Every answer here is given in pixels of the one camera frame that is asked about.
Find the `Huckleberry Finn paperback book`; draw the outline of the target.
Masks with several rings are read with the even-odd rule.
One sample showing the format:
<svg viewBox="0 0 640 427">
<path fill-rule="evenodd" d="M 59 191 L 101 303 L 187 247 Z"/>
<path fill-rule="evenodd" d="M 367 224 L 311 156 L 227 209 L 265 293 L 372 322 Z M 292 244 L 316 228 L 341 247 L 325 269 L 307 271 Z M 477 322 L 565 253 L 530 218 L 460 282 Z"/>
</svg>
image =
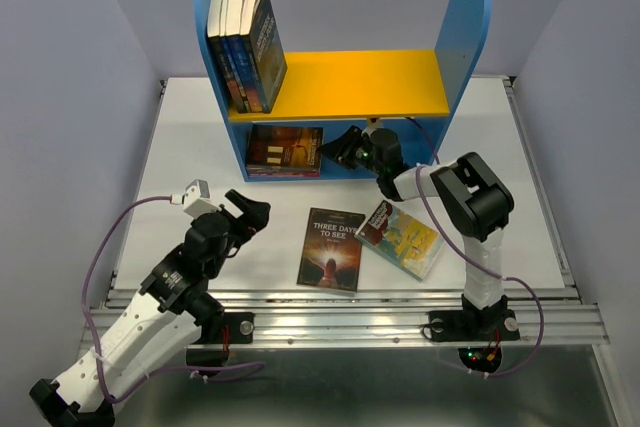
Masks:
<svg viewBox="0 0 640 427">
<path fill-rule="evenodd" d="M 375 207 L 355 237 L 418 281 L 426 279 L 444 244 L 437 230 L 387 200 Z"/>
</svg>

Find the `Nineteen Eighty-Four book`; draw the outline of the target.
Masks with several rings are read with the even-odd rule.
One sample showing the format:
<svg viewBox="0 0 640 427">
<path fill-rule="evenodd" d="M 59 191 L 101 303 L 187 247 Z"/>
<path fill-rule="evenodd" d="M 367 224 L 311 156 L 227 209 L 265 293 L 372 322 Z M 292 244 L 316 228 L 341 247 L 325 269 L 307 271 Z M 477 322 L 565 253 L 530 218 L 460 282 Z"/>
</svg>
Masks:
<svg viewBox="0 0 640 427">
<path fill-rule="evenodd" d="M 255 85 L 262 111 L 270 113 L 287 72 L 286 58 L 271 0 L 256 0 L 249 40 L 257 72 Z"/>
</svg>

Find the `dark orange cover book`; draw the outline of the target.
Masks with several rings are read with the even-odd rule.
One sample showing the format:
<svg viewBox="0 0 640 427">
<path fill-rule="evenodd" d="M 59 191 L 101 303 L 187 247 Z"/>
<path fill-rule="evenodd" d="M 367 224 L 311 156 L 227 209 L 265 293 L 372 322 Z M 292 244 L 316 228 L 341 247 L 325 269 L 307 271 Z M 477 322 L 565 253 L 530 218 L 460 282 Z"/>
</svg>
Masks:
<svg viewBox="0 0 640 427">
<path fill-rule="evenodd" d="M 323 140 L 322 127 L 256 124 L 248 138 L 245 165 L 248 170 L 319 172 Z"/>
</svg>

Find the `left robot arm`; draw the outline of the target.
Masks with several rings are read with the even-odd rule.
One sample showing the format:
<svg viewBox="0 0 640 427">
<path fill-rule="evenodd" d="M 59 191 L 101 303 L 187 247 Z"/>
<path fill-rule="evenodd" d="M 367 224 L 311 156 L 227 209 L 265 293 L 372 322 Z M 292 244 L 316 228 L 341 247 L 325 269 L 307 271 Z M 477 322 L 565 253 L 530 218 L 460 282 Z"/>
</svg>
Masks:
<svg viewBox="0 0 640 427">
<path fill-rule="evenodd" d="M 180 207 L 190 217 L 190 226 L 104 333 L 98 332 L 91 315 L 88 292 L 81 292 L 91 337 L 88 351 L 56 378 L 38 380 L 29 392 L 49 425 L 114 425 L 116 405 L 150 378 L 176 371 L 171 359 L 190 345 L 221 345 L 220 353 L 203 363 L 188 358 L 181 368 L 192 377 L 215 379 L 227 371 L 241 379 L 263 368 L 257 361 L 229 365 L 231 343 L 252 340 L 253 316 L 227 315 L 208 284 L 226 260 L 268 225 L 271 206 L 234 189 L 225 197 L 239 209 L 238 216 L 214 204 L 201 180 L 180 194 L 157 196 L 159 202 Z"/>
</svg>

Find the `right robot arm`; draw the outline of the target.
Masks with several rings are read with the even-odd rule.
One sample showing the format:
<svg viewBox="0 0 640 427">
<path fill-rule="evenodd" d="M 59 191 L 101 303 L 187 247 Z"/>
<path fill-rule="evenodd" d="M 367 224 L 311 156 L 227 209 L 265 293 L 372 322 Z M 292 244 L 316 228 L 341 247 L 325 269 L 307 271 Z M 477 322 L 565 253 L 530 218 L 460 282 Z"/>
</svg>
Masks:
<svg viewBox="0 0 640 427">
<path fill-rule="evenodd" d="M 501 274 L 501 243 L 514 199 L 475 152 L 449 165 L 409 166 L 396 133 L 382 127 L 350 127 L 318 152 L 346 169 L 362 167 L 376 176 L 391 201 L 437 197 L 462 236 L 464 249 L 452 249 L 466 264 L 461 307 L 432 310 L 423 335 L 435 342 L 518 340 L 515 313 L 508 307 Z"/>
</svg>

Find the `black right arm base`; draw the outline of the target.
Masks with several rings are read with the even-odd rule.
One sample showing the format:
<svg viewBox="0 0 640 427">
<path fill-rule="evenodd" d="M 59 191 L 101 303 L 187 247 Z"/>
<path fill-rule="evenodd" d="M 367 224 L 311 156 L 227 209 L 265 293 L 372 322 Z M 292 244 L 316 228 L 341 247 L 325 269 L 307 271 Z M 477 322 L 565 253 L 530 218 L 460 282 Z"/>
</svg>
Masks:
<svg viewBox="0 0 640 427">
<path fill-rule="evenodd" d="M 469 310 L 437 310 L 427 313 L 421 334 L 436 343 L 489 343 L 517 341 L 521 338 L 514 312 L 507 310 L 482 318 Z"/>
</svg>

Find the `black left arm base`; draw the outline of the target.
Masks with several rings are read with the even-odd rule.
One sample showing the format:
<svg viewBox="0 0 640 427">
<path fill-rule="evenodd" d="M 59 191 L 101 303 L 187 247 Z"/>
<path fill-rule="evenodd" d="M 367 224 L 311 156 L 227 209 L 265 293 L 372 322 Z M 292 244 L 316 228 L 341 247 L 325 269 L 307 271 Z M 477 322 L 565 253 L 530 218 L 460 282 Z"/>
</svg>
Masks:
<svg viewBox="0 0 640 427">
<path fill-rule="evenodd" d="M 200 337 L 186 351 L 186 364 L 191 367 L 223 367 L 231 355 L 232 345 L 253 342 L 253 312 L 224 313 L 202 328 Z"/>
</svg>

